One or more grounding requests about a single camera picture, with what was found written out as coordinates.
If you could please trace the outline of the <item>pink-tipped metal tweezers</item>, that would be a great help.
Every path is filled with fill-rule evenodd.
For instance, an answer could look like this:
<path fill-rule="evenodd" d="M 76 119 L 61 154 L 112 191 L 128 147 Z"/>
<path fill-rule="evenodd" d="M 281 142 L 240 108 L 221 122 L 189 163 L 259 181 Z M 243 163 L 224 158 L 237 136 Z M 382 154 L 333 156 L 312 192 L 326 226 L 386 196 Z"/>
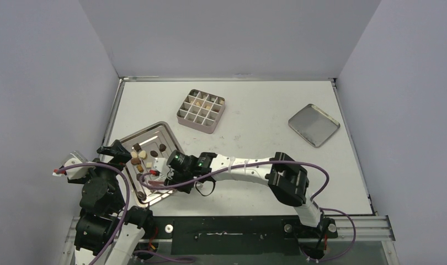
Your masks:
<path fill-rule="evenodd" d="M 149 182 L 146 182 L 145 184 L 148 186 L 151 186 L 151 187 L 160 187 L 160 186 L 164 185 L 164 182 L 163 181 L 149 181 Z"/>

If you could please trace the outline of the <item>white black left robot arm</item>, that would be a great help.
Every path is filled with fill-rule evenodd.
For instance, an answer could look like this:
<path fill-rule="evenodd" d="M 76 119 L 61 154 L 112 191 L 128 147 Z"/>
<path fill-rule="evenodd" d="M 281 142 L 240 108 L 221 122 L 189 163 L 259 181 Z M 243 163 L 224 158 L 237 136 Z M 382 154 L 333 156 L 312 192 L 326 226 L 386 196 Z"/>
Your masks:
<path fill-rule="evenodd" d="M 158 233 L 153 213 L 147 208 L 130 206 L 130 195 L 123 195 L 117 176 L 132 159 L 119 140 L 101 146 L 97 153 L 107 155 L 107 163 L 98 159 L 83 165 L 78 180 L 82 187 L 80 217 L 74 240 L 75 264 L 128 264 L 143 237 Z"/>

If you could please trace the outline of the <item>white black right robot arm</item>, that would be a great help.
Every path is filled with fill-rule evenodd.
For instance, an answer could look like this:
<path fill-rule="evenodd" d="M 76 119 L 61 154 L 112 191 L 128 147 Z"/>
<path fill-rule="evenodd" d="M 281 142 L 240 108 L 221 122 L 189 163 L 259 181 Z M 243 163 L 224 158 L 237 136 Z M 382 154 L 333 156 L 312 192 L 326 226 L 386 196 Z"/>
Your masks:
<path fill-rule="evenodd" d="M 241 181 L 268 187 L 277 201 L 295 209 L 303 232 L 316 236 L 324 228 L 322 213 L 309 190 L 308 164 L 300 164 L 283 152 L 268 158 L 235 158 L 213 152 L 198 157 L 178 150 L 154 162 L 164 185 L 190 193 L 196 182 Z"/>

